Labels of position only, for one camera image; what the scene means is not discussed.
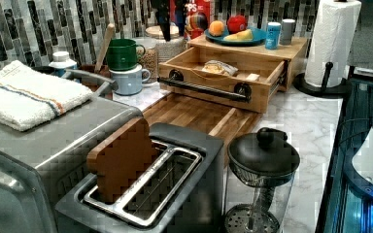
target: jar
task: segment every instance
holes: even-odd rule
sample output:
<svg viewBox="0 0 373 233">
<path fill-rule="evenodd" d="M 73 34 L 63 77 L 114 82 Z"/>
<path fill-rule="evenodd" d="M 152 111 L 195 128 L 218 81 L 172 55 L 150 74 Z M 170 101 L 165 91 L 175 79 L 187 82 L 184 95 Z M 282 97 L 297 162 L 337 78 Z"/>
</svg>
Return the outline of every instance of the jar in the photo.
<svg viewBox="0 0 373 233">
<path fill-rule="evenodd" d="M 159 26 L 147 28 L 146 34 L 149 37 L 156 39 L 158 63 L 165 62 L 186 50 L 186 40 L 184 37 L 179 35 L 179 29 L 177 26 L 170 26 L 171 41 L 169 42 L 165 41 L 163 38 L 163 34 Z"/>
<path fill-rule="evenodd" d="M 158 55 L 156 51 L 156 39 L 150 37 L 133 38 L 137 45 L 142 45 L 145 48 L 145 54 L 141 56 L 138 63 L 144 69 L 151 72 L 151 78 L 158 78 Z M 143 50 L 137 48 L 137 55 L 142 55 Z"/>
<path fill-rule="evenodd" d="M 223 232 L 285 230 L 284 217 L 300 163 L 298 151 L 287 139 L 286 132 L 264 127 L 234 138 L 227 146 Z M 254 195 L 242 195 L 250 192 Z"/>
</svg>

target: black kettle lid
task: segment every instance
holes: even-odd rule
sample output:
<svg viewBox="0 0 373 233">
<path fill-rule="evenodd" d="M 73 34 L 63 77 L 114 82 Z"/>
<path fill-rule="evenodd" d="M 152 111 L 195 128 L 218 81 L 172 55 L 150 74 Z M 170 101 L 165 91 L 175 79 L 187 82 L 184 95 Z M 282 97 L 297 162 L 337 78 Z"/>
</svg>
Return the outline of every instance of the black kettle lid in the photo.
<svg viewBox="0 0 373 233">
<path fill-rule="evenodd" d="M 237 137 L 228 146 L 229 162 L 260 176 L 291 174 L 298 168 L 300 158 L 287 138 L 285 132 L 271 128 Z"/>
</svg>

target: black paper towel holder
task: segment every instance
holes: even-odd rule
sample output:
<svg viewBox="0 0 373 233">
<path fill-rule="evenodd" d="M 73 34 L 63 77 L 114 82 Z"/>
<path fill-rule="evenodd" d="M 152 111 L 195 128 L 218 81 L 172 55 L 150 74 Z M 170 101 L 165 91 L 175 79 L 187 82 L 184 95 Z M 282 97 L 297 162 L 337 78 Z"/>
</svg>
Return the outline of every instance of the black paper towel holder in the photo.
<svg viewBox="0 0 373 233">
<path fill-rule="evenodd" d="M 347 79 L 342 79 L 341 83 L 333 87 L 327 87 L 329 74 L 333 67 L 332 62 L 326 62 L 325 73 L 323 74 L 322 85 L 313 86 L 305 81 L 305 73 L 297 75 L 293 81 L 293 86 L 299 91 L 325 99 L 348 98 L 351 95 L 353 86 Z"/>
</svg>

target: green mug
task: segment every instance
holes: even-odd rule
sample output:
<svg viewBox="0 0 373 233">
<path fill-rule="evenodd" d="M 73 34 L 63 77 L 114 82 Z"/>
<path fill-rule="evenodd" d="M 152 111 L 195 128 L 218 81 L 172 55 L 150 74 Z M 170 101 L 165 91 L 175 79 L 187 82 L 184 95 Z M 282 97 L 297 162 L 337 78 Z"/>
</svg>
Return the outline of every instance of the green mug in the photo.
<svg viewBox="0 0 373 233">
<path fill-rule="evenodd" d="M 144 51 L 137 54 L 136 48 L 141 47 Z M 106 58 L 108 67 L 114 71 L 126 71 L 135 68 L 138 59 L 145 54 L 144 46 L 137 45 L 130 39 L 113 39 L 108 46 Z"/>
</svg>

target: white towel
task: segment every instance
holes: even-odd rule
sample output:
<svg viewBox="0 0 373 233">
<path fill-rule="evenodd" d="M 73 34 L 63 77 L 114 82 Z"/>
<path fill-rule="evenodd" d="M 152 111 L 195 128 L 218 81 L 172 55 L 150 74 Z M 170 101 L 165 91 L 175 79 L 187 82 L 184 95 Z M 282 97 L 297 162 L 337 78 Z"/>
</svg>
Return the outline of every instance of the white towel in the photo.
<svg viewBox="0 0 373 233">
<path fill-rule="evenodd" d="M 0 71 L 0 122 L 24 131 L 82 105 L 91 95 L 84 85 L 13 61 Z"/>
</svg>

